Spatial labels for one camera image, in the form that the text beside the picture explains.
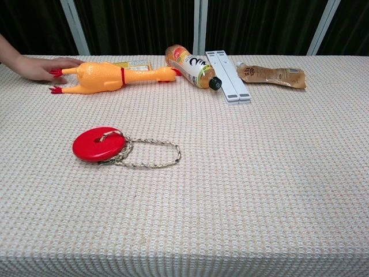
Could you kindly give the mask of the person's bare hand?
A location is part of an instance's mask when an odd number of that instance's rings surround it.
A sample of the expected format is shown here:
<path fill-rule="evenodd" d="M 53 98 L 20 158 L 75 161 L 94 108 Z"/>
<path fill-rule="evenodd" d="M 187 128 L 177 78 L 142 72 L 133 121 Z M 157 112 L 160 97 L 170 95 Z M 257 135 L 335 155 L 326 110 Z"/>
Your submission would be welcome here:
<path fill-rule="evenodd" d="M 75 68 L 82 64 L 83 61 L 74 58 L 31 58 L 20 57 L 12 66 L 12 70 L 20 76 L 33 81 L 48 81 L 54 84 L 66 84 L 67 80 L 64 77 L 54 77 L 50 71 L 56 69 Z"/>

